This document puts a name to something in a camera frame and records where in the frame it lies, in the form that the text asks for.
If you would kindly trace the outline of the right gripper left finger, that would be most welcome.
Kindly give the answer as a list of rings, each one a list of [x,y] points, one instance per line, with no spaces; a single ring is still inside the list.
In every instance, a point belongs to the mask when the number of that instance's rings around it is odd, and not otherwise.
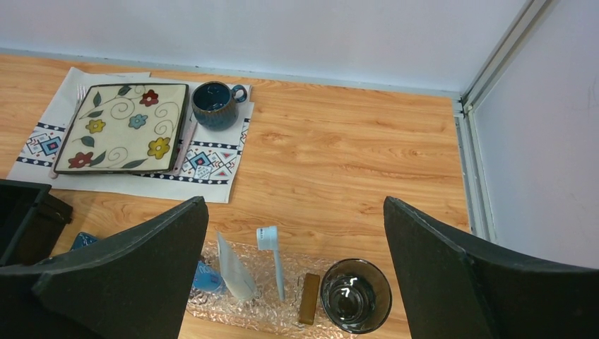
[[[177,338],[208,226],[196,196],[31,266],[1,269],[2,338]]]

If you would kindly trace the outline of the white toothpaste tube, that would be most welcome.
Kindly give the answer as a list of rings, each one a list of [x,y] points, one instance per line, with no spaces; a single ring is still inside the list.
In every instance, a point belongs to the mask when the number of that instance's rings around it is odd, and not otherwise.
[[[240,301],[255,298],[257,286],[250,272],[221,233],[217,233],[217,238],[220,274],[228,290]]]

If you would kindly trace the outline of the blue toothpaste tube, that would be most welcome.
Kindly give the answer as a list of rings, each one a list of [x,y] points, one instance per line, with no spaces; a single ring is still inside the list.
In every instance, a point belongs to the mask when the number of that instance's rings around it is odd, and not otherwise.
[[[197,263],[192,287],[202,292],[211,292],[216,294],[227,291],[223,277],[219,274],[219,272],[211,268],[203,261],[199,261]]]

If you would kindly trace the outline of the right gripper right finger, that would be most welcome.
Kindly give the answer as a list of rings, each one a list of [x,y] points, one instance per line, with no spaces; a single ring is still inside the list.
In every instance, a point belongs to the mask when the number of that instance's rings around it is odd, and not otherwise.
[[[413,338],[597,338],[598,270],[512,251],[394,197],[384,228]]]

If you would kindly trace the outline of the white toothbrush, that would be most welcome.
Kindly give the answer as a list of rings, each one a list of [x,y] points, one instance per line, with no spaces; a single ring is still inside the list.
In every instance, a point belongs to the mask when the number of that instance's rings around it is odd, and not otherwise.
[[[275,279],[280,301],[285,300],[285,280],[283,263],[280,259],[278,228],[276,226],[261,227],[256,230],[256,241],[259,251],[272,251],[275,264]]]

